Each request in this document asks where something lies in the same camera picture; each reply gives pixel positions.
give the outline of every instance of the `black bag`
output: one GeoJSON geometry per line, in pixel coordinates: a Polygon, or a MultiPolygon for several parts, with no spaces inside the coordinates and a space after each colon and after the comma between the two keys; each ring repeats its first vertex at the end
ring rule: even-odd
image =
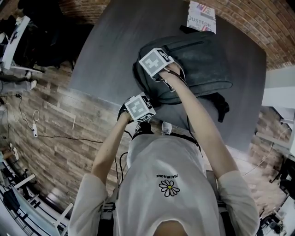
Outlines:
{"type": "Polygon", "coordinates": [[[218,121],[230,110],[224,97],[216,93],[232,86],[226,55],[212,32],[195,32],[157,39],[139,51],[133,73],[140,89],[151,99],[154,107],[181,103],[177,93],[171,93],[164,83],[155,82],[139,64],[153,48],[162,48],[182,67],[186,83],[196,97],[203,96],[218,110],[218,121]]]}

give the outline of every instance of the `paper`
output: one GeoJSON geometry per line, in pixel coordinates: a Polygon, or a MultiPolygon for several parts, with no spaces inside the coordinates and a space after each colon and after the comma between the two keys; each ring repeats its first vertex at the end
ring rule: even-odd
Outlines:
{"type": "Polygon", "coordinates": [[[198,31],[212,31],[216,34],[215,10],[206,5],[191,1],[187,27],[198,31]]]}

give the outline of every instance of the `backpack zipper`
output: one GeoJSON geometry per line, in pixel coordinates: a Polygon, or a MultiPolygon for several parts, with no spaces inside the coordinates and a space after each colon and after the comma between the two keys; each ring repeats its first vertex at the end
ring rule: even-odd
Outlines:
{"type": "Polygon", "coordinates": [[[197,45],[197,44],[202,44],[204,43],[204,41],[199,41],[199,42],[194,42],[194,43],[191,43],[191,44],[188,44],[188,45],[183,45],[183,46],[180,46],[180,47],[176,47],[174,49],[169,49],[167,47],[167,45],[164,46],[164,48],[168,51],[168,52],[173,52],[173,51],[176,51],[176,50],[180,50],[180,49],[183,49],[185,47],[190,47],[190,46],[193,46],[193,45],[197,45]]]}

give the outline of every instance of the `white sleeve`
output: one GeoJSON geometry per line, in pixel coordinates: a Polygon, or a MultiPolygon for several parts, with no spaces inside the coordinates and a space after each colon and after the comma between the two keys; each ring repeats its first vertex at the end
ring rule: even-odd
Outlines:
{"type": "Polygon", "coordinates": [[[260,219],[247,183],[239,171],[231,171],[218,180],[221,200],[227,205],[236,236],[254,236],[260,219]]]}
{"type": "Polygon", "coordinates": [[[70,236],[97,236],[99,208],[107,197],[106,187],[97,176],[84,175],[70,219],[70,236]]]}

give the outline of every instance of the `white t-shirt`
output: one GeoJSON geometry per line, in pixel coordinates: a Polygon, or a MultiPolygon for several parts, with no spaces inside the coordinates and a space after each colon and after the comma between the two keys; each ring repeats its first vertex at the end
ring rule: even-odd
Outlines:
{"type": "MultiPolygon", "coordinates": [[[[178,221],[188,236],[225,236],[214,191],[195,144],[174,136],[139,135],[127,156],[129,168],[114,213],[115,236],[152,236],[161,222],[178,221]]],[[[236,236],[254,236],[259,215],[240,172],[218,180],[236,236]]],[[[96,236],[105,185],[86,174],[70,220],[70,236],[96,236]]]]}

